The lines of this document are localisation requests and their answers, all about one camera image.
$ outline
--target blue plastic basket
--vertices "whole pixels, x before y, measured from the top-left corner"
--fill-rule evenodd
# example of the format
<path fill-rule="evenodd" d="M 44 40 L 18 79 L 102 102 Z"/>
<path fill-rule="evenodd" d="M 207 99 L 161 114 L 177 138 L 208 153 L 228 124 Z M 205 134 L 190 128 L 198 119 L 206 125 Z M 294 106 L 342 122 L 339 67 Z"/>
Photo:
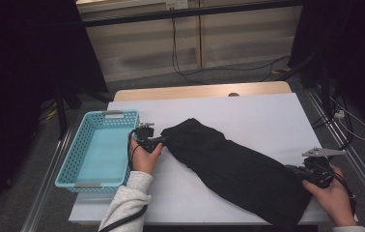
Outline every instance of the blue plastic basket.
<path fill-rule="evenodd" d="M 127 135 L 138 126 L 136 110 L 86 113 L 55 185 L 74 192 L 116 191 L 129 176 Z"/>

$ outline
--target black metal bar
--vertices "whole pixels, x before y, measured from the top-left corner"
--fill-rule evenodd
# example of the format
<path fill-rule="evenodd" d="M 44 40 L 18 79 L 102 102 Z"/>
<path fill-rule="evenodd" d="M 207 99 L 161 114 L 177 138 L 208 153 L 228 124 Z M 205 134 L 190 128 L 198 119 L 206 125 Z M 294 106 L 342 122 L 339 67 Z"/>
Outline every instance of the black metal bar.
<path fill-rule="evenodd" d="M 167 18 L 198 16 L 198 15 L 215 15 L 215 14 L 225 14 L 234 12 L 247 12 L 247 11 L 274 9 L 274 8 L 294 7 L 303 5 L 303 2 L 304 2 L 303 0 L 272 0 L 265 2 L 236 4 L 229 6 L 204 7 L 204 8 L 202 7 L 202 8 L 164 11 L 156 13 L 92 18 L 83 20 L 83 23 L 86 27 L 96 27 L 96 26 L 122 24 L 122 23 L 138 22 L 138 21 L 151 21 L 151 20 L 159 20 Z"/>

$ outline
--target gray sleeve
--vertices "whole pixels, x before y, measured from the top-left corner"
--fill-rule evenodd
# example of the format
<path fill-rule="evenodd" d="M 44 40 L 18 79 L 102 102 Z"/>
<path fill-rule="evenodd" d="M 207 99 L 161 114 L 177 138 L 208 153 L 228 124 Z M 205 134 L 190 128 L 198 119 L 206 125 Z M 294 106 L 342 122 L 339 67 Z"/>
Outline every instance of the gray sleeve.
<path fill-rule="evenodd" d="M 147 191 L 152 181 L 153 177 L 150 174 L 132 171 L 126 186 L 119 187 L 117 190 L 98 230 L 101 230 L 119 219 L 134 215 L 139 212 L 144 205 L 148 205 L 151 202 L 152 197 L 147 195 Z M 121 225 L 112 231 L 143 231 L 143 225 L 144 216 Z"/>
<path fill-rule="evenodd" d="M 332 229 L 333 232 L 365 232 L 365 228 L 363 226 L 342 226 L 342 227 L 334 227 Z"/>

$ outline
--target person's right arm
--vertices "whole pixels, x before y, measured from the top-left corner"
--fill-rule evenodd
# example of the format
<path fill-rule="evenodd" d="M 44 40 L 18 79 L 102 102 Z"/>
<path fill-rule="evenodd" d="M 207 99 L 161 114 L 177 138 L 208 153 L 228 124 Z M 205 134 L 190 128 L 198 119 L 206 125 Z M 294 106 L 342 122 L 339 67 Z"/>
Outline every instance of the person's right arm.
<path fill-rule="evenodd" d="M 332 166 L 333 170 L 342 176 L 340 168 Z M 329 188 L 319 188 L 308 181 L 302 181 L 303 186 L 317 199 L 330 219 L 336 225 L 334 232 L 364 232 L 365 228 L 357 226 L 353 217 L 351 203 L 347 191 L 337 180 L 333 180 Z"/>

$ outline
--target black garment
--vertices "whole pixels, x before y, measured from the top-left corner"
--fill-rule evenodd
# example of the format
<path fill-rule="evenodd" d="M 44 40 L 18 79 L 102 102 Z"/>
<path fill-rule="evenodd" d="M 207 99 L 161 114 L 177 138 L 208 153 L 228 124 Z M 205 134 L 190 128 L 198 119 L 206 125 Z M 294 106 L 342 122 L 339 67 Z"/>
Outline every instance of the black garment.
<path fill-rule="evenodd" d="M 161 135 L 173 156 L 222 198 L 267 222 L 293 229 L 311 194 L 283 164 L 188 119 Z"/>

